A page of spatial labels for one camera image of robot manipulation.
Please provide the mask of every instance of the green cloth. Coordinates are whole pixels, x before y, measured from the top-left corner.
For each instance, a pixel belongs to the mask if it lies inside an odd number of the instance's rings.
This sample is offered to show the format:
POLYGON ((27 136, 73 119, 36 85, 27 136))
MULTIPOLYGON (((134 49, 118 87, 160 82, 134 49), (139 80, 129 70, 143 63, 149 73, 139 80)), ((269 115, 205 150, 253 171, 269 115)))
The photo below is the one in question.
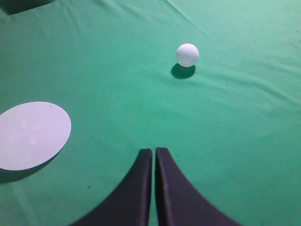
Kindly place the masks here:
POLYGON ((0 113, 52 102, 72 132, 0 184, 0 225, 68 225, 161 146, 241 224, 300 226, 300 21, 298 0, 59 0, 1 17, 0 113), (183 43, 200 50, 187 79, 171 74, 183 43))

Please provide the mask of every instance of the golf ball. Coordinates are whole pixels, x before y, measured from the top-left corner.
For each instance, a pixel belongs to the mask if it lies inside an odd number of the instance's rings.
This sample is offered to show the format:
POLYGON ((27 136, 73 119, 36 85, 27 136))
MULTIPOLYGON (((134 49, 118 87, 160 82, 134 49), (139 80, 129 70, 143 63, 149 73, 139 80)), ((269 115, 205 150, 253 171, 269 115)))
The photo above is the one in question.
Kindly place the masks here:
POLYGON ((182 67, 191 67, 199 59, 198 48, 190 43, 183 44, 177 49, 176 58, 182 67))

